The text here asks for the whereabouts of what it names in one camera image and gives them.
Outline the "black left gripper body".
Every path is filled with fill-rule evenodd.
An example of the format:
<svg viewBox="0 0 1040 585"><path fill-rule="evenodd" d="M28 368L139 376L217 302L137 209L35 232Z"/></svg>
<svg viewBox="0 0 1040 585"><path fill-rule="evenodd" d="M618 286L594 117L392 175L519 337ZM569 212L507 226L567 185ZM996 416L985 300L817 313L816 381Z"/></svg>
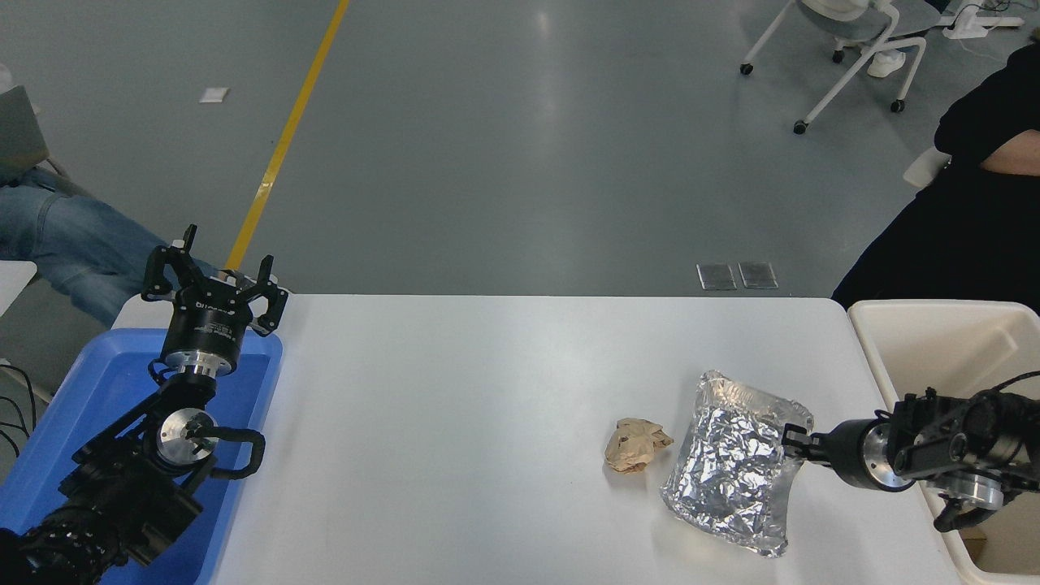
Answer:
<svg viewBox="0 0 1040 585"><path fill-rule="evenodd" d="M190 363L209 362L212 368L235 368L239 362L246 328L258 336L274 330L272 317L256 321L249 303L259 297L274 307L274 285L253 283L245 288L220 280L202 280L179 290L174 297L161 362L170 368L186 368Z"/></svg>

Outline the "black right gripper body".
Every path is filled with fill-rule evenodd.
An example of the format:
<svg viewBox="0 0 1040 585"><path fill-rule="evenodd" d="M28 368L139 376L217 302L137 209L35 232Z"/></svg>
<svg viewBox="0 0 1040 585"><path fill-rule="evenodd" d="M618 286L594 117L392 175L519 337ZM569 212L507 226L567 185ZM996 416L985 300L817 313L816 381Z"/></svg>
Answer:
<svg viewBox="0 0 1040 585"><path fill-rule="evenodd" d="M863 441L878 421L865 418L841 422L829 432L830 467L854 488L882 490L865 463Z"/></svg>

